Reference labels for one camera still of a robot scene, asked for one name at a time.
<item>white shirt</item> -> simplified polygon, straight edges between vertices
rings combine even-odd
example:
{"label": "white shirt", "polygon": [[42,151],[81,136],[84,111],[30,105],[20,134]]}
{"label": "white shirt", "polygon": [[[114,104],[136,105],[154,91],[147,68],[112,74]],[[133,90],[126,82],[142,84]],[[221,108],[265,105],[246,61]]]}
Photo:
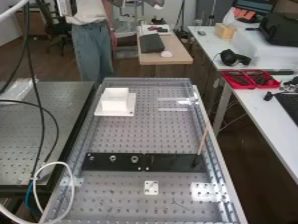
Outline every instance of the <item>white shirt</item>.
{"label": "white shirt", "polygon": [[77,14],[66,16],[66,22],[76,25],[97,23],[106,19],[105,8],[101,0],[76,0]]}

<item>black metal bracket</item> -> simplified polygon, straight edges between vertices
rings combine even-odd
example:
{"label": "black metal bracket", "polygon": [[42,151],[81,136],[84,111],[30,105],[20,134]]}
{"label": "black metal bracket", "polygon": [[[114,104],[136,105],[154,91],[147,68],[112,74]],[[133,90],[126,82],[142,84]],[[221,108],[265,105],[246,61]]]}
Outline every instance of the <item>black metal bracket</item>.
{"label": "black metal bracket", "polygon": [[81,169],[197,173],[205,172],[205,163],[202,156],[195,154],[86,153]]}

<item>jeans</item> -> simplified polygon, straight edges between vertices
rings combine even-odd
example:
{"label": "jeans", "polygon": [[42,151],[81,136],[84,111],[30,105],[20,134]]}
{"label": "jeans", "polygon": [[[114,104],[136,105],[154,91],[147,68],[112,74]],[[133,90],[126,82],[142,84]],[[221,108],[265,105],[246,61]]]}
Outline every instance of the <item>jeans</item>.
{"label": "jeans", "polygon": [[101,83],[113,76],[106,22],[72,25],[72,39],[81,80]]}

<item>red case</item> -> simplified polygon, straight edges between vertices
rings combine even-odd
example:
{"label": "red case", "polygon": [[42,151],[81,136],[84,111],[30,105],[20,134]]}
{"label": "red case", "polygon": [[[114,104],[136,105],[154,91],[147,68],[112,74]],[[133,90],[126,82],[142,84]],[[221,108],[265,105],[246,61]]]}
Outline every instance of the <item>red case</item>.
{"label": "red case", "polygon": [[[233,89],[254,89],[255,88],[254,81],[249,78],[249,76],[242,71],[238,71],[238,70],[222,71],[221,76],[223,77],[226,82],[230,84]],[[235,82],[234,76],[242,77],[249,84],[247,85],[241,85],[238,82]]]}
{"label": "red case", "polygon": [[[279,88],[279,82],[270,76],[270,74],[262,70],[245,70],[245,75],[251,79],[251,81],[255,83],[255,87],[259,89],[273,89]],[[250,72],[262,72],[262,77],[267,80],[265,85],[259,85],[254,79],[250,77]]]}

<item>chair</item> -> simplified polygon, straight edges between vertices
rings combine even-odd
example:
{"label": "chair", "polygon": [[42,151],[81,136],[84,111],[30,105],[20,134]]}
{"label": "chair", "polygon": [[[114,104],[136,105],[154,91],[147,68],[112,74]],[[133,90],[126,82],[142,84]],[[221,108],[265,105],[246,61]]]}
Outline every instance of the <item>chair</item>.
{"label": "chair", "polygon": [[50,5],[44,0],[36,0],[36,4],[40,8],[41,14],[45,20],[45,32],[49,36],[49,44],[46,46],[46,52],[49,52],[53,46],[58,46],[60,55],[64,56],[64,47],[68,41],[70,41],[72,25],[66,23],[65,18],[58,16],[57,4],[54,0],[54,12],[50,12]]}

